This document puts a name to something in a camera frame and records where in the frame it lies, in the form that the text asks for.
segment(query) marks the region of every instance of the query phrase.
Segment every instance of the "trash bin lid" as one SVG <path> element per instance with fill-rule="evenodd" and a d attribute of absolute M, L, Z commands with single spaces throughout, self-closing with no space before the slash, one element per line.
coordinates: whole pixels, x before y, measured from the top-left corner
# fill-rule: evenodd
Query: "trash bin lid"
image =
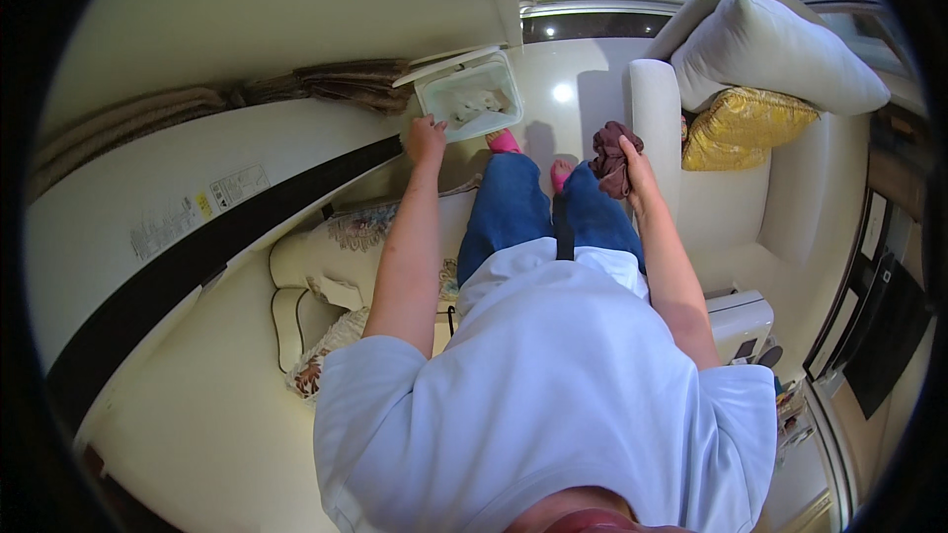
<path fill-rule="evenodd" d="M 499 52 L 500 50 L 501 46 L 488 46 L 486 48 L 481 48 L 480 50 L 475 50 L 474 52 L 462 53 L 461 55 L 456 55 L 453 58 L 448 58 L 440 62 L 435 62 L 434 64 L 422 66 L 417 71 L 408 73 L 407 75 L 396 80 L 394 83 L 392 83 L 392 87 L 401 87 L 402 85 L 416 81 L 419 78 L 424 78 L 428 75 L 434 75 L 435 73 L 443 71 L 444 69 L 453 68 L 456 65 L 464 64 L 470 60 L 486 56 L 489 53 Z"/>

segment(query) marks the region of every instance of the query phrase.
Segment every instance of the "gold patterned pillow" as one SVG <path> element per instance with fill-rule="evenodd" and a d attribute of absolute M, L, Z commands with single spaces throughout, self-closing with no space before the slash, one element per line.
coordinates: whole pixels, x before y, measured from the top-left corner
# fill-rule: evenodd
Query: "gold patterned pillow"
<path fill-rule="evenodd" d="M 797 99 L 772 90 L 723 90 L 688 129 L 681 154 L 686 171 L 736 171 L 767 161 L 769 148 L 785 145 L 819 113 Z"/>

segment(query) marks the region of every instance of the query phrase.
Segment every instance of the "black belt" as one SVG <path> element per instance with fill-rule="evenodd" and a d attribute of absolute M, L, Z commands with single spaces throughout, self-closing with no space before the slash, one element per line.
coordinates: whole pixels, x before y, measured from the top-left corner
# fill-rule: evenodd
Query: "black belt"
<path fill-rule="evenodd" d="M 556 237 L 556 259 L 574 260 L 575 235 L 566 219 L 566 200 L 553 196 L 553 236 Z"/>

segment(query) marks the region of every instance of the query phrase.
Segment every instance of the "white pillow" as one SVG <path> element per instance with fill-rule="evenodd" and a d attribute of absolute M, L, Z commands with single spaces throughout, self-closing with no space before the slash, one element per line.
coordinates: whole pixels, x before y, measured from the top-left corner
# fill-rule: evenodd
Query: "white pillow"
<path fill-rule="evenodd" d="M 882 80 L 836 34 L 777 0 L 720 0 L 671 65 L 690 112 L 706 110 L 729 86 L 775 90 L 838 115 L 889 100 Z"/>

